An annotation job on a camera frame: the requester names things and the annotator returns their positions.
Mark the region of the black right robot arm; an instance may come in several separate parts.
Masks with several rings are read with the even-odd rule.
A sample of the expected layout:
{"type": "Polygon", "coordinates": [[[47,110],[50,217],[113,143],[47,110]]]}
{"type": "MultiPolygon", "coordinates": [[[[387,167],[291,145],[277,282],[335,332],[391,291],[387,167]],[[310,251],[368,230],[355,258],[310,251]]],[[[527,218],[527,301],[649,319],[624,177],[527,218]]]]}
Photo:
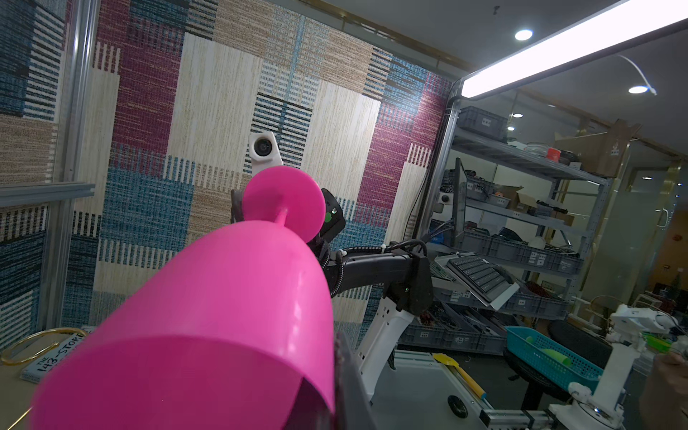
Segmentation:
{"type": "Polygon", "coordinates": [[[331,297],[368,286],[382,289],[374,321],[356,352],[364,391],[372,399],[383,369],[393,364],[399,338],[433,302],[428,250],[425,241],[410,239],[334,252],[329,241],[343,231],[346,222],[335,197],[326,189],[322,194],[324,225],[307,245],[324,271],[331,297]]]}

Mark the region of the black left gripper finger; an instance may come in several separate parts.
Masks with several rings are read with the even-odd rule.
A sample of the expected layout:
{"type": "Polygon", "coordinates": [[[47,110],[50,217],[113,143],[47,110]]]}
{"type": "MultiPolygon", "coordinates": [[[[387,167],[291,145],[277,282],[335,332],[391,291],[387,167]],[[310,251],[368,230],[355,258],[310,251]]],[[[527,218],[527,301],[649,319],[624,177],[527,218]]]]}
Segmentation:
{"type": "Polygon", "coordinates": [[[333,429],[375,430],[370,401],[367,398],[355,354],[344,333],[335,333],[335,412],[333,429]]]}

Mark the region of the pink plastic wine glass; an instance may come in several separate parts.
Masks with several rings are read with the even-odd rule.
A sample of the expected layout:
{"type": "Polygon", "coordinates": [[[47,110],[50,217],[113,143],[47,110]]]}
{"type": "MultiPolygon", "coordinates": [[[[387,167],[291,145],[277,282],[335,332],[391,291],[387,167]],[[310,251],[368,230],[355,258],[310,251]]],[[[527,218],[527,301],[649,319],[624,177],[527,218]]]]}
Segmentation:
{"type": "Polygon", "coordinates": [[[177,254],[39,384],[32,429],[327,429],[333,306],[305,172],[267,168],[242,221],[177,254]]]}

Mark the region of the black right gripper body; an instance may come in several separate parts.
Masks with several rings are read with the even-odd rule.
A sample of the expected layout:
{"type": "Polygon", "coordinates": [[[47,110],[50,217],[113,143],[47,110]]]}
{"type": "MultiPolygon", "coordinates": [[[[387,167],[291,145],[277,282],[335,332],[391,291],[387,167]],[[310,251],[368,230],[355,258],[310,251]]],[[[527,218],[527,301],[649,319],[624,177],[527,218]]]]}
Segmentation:
{"type": "MultiPolygon", "coordinates": [[[[346,226],[342,208],[333,194],[325,189],[321,189],[325,202],[324,223],[320,228],[319,233],[308,243],[309,248],[314,253],[326,253],[329,251],[330,243],[333,241],[346,226]]],[[[230,219],[231,223],[240,222],[244,220],[242,210],[243,192],[233,189],[230,192],[232,200],[230,219]]]]}

